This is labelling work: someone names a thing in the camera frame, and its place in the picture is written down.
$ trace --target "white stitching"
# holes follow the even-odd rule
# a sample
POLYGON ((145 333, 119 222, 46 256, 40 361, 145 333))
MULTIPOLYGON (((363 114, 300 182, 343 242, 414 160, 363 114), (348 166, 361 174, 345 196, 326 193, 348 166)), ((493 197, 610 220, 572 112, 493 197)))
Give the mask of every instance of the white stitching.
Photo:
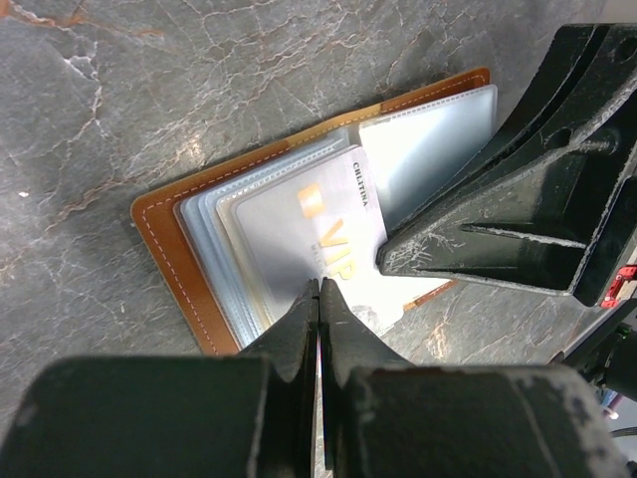
MULTIPOLYGON (((397 105, 397 106, 395 106, 393 108, 390 108, 386 112, 382 112, 382 113, 386 114, 386 113, 389 113, 389 112, 393 112, 394 110, 402 108, 402 107, 404 107, 406 105, 410 105, 410 104, 412 104, 414 102, 418 102, 419 100, 422 100, 424 98, 431 97, 432 95, 436 95, 436 94, 438 94, 440 92, 444 92, 445 90, 449 90, 450 88, 457 87, 459 85, 462 85, 463 83, 471 82, 472 80, 476 80, 477 78, 480 78, 483 81, 483 84, 485 84, 487 82, 485 77, 483 77, 480 74, 477 74, 477 75, 474 75, 473 77, 466 78, 465 80, 462 80, 461 82, 454 83, 453 85, 448 85, 448 86, 446 86, 444 88, 441 88, 439 90, 436 90, 434 92, 430 92, 430 93, 428 93, 426 95, 422 95, 420 97, 414 98, 413 100, 409 100, 408 102, 401 103, 400 105, 397 105)), ((213 183, 217 182, 218 180, 223 179, 224 177, 231 176, 231 175, 233 175, 233 174, 235 174, 235 173, 237 173, 239 171, 243 171, 243 170, 248 169, 249 167, 255 166, 255 165, 257 165, 257 164, 259 164, 259 163, 261 163, 263 161, 267 161, 271 157, 278 156, 279 154, 282 154, 282 153, 288 151, 289 149, 291 149, 294 146, 297 146, 299 144, 303 144, 304 142, 310 141, 310 140, 314 139, 317 136, 321 136, 323 134, 326 134, 327 132, 330 132, 331 130, 333 130, 333 129, 337 128, 337 127, 345 126, 346 124, 350 124, 350 123, 352 123, 354 121, 364 120, 366 118, 374 117, 376 115, 378 115, 378 113, 372 113, 372 114, 365 115, 365 116, 362 116, 362 117, 349 119, 347 121, 340 122, 339 124, 335 124, 333 126, 327 127, 326 129, 324 129, 324 130, 322 130, 320 132, 317 132, 317 133, 315 133, 315 134, 313 134, 313 135, 311 135, 309 137, 306 137, 305 139, 303 139, 301 141, 294 142, 294 143, 290 144, 288 147, 285 147, 285 148, 283 148, 283 149, 281 149, 281 150, 279 150, 277 152, 269 154, 268 156, 263 157, 263 158, 261 158, 261 159, 259 159, 257 161, 251 162, 250 164, 248 164, 246 166, 239 167, 237 169, 232 170, 231 172, 226 172, 225 174, 222 174, 222 175, 220 175, 218 177, 215 177, 214 179, 210 179, 210 180, 206 181, 203 184, 199 184, 198 186, 191 187, 187 191, 178 192, 178 193, 174 194, 173 196, 169 197, 168 199, 155 202, 154 204, 150 204, 149 206, 145 207, 141 211, 141 219, 143 220, 144 224, 146 225, 146 228, 148 228, 148 232, 150 232, 150 235, 152 236, 153 242, 155 243, 155 245, 159 249, 159 252, 161 253, 161 257, 163 258, 164 262, 166 263, 166 265, 170 269, 170 272, 172 273, 172 277, 174 277, 175 282, 177 283, 177 286, 179 286, 179 289, 181 290, 181 293, 186 298, 186 302, 190 306, 190 309, 192 309, 192 312, 193 312, 193 314, 195 316, 195 319, 197 320, 197 324, 199 324, 199 327, 201 328, 201 330, 203 331, 203 333, 204 333, 204 335, 206 337, 206 340, 212 346, 212 350, 215 353, 215 355, 219 355, 219 353, 217 352, 217 348, 215 347, 214 343, 212 342, 212 339, 210 339, 210 335, 208 334, 208 330, 203 325, 203 322, 201 321, 201 318, 199 317, 199 313, 195 309, 194 304, 190 301, 190 298, 188 297, 188 294, 186 293, 185 289, 183 288, 183 285, 181 284, 181 281, 179 280, 179 277, 177 277, 177 273, 175 272, 174 268, 172 267, 172 264, 170 263, 170 261, 166 257, 166 253, 164 252, 163 247, 161 247, 161 245, 159 244, 159 241, 157 240, 157 237, 155 236, 155 233, 153 232, 152 228, 150 227, 150 223, 148 222, 148 220, 146 218, 146 212, 149 211, 150 209, 152 209, 153 207, 160 206, 161 204, 163 204, 165 202, 172 201, 174 199, 177 199, 178 197, 190 194, 191 192, 194 192, 194 191, 196 191, 198 189, 201 189, 202 187, 206 187, 206 186, 208 186, 210 184, 213 184, 213 183)))

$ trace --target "cable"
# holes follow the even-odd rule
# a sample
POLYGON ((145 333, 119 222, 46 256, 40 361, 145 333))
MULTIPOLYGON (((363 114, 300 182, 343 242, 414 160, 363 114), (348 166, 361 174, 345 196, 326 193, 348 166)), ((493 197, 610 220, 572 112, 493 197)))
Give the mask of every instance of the cable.
POLYGON ((620 428, 610 432, 610 436, 613 438, 621 438, 622 436, 635 436, 637 435, 637 426, 631 426, 629 428, 620 428))

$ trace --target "leather wallet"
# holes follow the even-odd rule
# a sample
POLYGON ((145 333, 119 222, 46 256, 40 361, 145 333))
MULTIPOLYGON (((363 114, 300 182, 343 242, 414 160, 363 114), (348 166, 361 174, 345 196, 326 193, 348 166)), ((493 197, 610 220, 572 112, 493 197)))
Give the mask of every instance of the leather wallet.
MULTIPOLYGON (((205 354, 224 355, 234 354, 239 348, 175 216, 174 206, 178 201, 337 127, 457 95, 483 87, 489 81, 488 69, 471 70, 371 107, 328 119, 138 197, 131 206, 132 219, 202 351, 205 354)), ((443 286, 444 289, 449 287, 450 283, 443 286)), ((422 304, 439 292, 436 290, 423 296, 414 305, 422 304)))

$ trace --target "gray marble countertop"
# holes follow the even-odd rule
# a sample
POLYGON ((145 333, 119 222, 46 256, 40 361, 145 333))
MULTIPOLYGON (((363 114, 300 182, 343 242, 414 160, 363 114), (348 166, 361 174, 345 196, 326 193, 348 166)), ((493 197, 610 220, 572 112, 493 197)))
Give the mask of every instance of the gray marble countertop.
MULTIPOLYGON (((47 363, 197 354, 128 214, 139 194, 476 66, 520 98, 597 0, 0 0, 0 433, 47 363)), ((385 339, 419 362, 546 361, 571 299, 461 285, 385 339)))

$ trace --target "metal bracket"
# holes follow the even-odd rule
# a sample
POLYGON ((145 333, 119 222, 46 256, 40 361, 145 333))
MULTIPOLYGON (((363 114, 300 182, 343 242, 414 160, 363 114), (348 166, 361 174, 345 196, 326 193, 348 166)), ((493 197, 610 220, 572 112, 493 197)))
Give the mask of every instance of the metal bracket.
POLYGON ((45 370, 0 451, 0 475, 312 476, 318 335, 336 477, 625 469, 572 369, 415 366, 325 280, 234 357, 77 358, 45 370))
POLYGON ((598 303, 637 227, 623 212, 637 187, 622 189, 637 164, 636 52, 636 26, 561 28, 499 132, 381 247, 381 272, 598 303))

